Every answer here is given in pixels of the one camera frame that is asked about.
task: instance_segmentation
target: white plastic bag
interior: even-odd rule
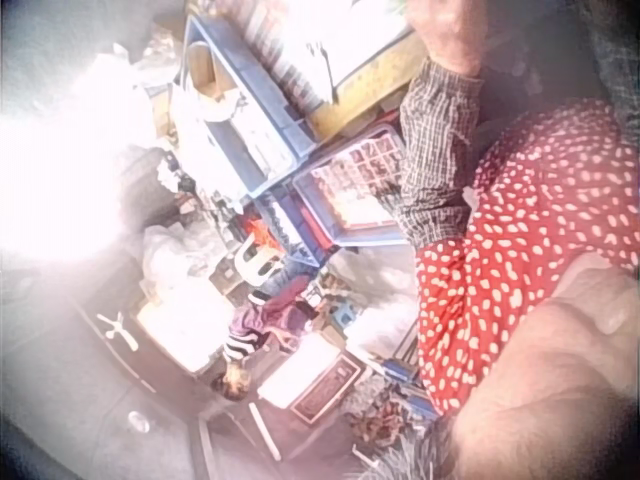
[[[161,226],[144,232],[142,270],[162,298],[190,277],[209,276],[227,249],[218,232],[204,221],[171,231]]]

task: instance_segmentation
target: bright light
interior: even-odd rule
[[[258,395],[285,409],[331,366],[338,355],[340,349],[322,335],[307,335],[298,350],[262,384]]]
[[[138,322],[173,359],[195,373],[227,338],[233,305],[206,278],[189,278],[171,291],[163,303],[148,303]]]
[[[153,129],[150,105],[144,107],[140,95],[146,94],[134,93],[121,63],[98,56],[59,113],[2,119],[2,247],[39,259],[75,260],[120,233],[116,154],[148,138],[141,128]],[[151,120],[143,121],[144,111]]]

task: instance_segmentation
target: plastic bag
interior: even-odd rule
[[[133,64],[133,68],[139,85],[144,88],[158,87],[173,82],[181,61],[182,43],[176,41],[169,30],[154,25],[142,60]]]
[[[208,277],[227,254],[219,233],[204,220],[185,229],[147,228],[143,251],[145,280],[160,297],[190,277]]]

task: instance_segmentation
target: orange object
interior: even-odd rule
[[[261,247],[271,247],[285,253],[285,250],[277,240],[273,238],[273,235],[271,235],[271,232],[269,232],[269,229],[262,220],[249,220],[246,224],[245,231],[249,235],[253,233],[255,243]]]

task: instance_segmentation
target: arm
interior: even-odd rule
[[[416,249],[461,237],[471,209],[462,198],[482,82],[427,61],[401,107],[407,157],[398,223]]]
[[[416,249],[466,231],[462,198],[478,118],[477,76],[486,33],[482,0],[408,0],[407,15],[430,60],[401,107],[407,157],[397,220]]]

